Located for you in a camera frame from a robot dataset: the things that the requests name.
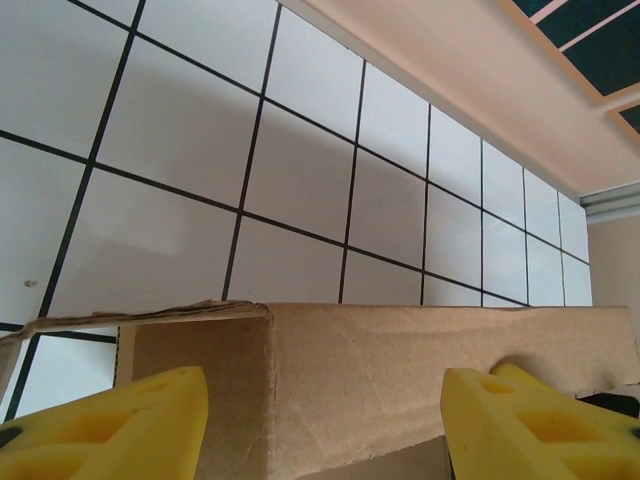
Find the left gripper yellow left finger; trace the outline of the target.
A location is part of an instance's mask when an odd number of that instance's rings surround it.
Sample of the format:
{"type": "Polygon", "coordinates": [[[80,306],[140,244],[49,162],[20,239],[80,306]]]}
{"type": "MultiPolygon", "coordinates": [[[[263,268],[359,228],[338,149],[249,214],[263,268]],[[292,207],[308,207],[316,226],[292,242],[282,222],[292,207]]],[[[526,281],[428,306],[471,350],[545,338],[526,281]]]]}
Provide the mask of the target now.
{"type": "Polygon", "coordinates": [[[179,367],[1,426],[4,479],[192,479],[208,418],[203,370],[179,367]]]}

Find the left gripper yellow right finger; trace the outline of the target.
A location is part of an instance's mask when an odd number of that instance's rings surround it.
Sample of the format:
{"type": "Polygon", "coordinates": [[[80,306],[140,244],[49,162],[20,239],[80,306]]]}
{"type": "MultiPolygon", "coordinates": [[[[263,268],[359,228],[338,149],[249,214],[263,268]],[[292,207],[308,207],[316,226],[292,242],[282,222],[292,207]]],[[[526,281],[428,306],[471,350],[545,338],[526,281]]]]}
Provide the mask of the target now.
{"type": "Polygon", "coordinates": [[[552,388],[466,368],[440,412],[458,479],[636,479],[639,421],[552,388]]]}

